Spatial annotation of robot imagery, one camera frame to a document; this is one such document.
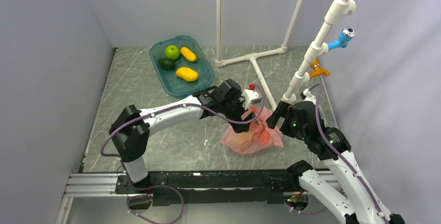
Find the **pink plastic bag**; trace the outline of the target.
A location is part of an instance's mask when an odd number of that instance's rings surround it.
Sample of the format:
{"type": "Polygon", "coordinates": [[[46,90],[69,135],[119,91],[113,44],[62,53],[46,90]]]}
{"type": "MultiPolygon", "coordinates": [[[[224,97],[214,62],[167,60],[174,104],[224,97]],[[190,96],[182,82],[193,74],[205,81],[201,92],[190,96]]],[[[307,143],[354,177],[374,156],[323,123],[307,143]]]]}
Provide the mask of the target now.
{"type": "Polygon", "coordinates": [[[238,154],[253,154],[272,147],[283,148],[282,133],[267,126],[266,120],[272,111],[263,108],[261,115],[250,124],[248,132],[236,133],[229,126],[221,143],[238,154]]]}

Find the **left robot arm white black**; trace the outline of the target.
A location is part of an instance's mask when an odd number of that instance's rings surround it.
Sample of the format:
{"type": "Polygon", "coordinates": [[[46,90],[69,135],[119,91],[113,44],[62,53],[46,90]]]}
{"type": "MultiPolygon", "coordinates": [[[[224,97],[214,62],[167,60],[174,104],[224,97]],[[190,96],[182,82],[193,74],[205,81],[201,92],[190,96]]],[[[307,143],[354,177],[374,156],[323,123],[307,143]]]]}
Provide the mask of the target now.
{"type": "Polygon", "coordinates": [[[157,132],[193,120],[217,116],[228,122],[236,133],[249,131],[260,111],[253,113],[251,106],[264,102],[261,90],[242,89],[232,79],[219,86],[210,86],[170,104],[149,109],[130,105],[111,125],[105,143],[111,141],[117,149],[114,154],[122,163],[129,179],[129,186],[142,193],[151,185],[146,163],[142,157],[149,138],[157,132]]]}

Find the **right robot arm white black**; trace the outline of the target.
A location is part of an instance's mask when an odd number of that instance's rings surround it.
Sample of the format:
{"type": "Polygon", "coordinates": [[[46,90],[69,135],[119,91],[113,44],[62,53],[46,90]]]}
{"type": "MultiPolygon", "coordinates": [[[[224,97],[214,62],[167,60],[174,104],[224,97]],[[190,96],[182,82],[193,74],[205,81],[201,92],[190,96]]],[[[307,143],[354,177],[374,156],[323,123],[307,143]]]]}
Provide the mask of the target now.
{"type": "Polygon", "coordinates": [[[404,223],[375,194],[361,172],[352,147],[335,127],[324,127],[318,104],[301,101],[294,105],[281,101],[267,119],[268,127],[279,127],[285,136],[303,141],[336,177],[341,189],[324,181],[305,160],[287,168],[287,185],[292,190],[304,189],[318,199],[340,223],[404,223]]]}

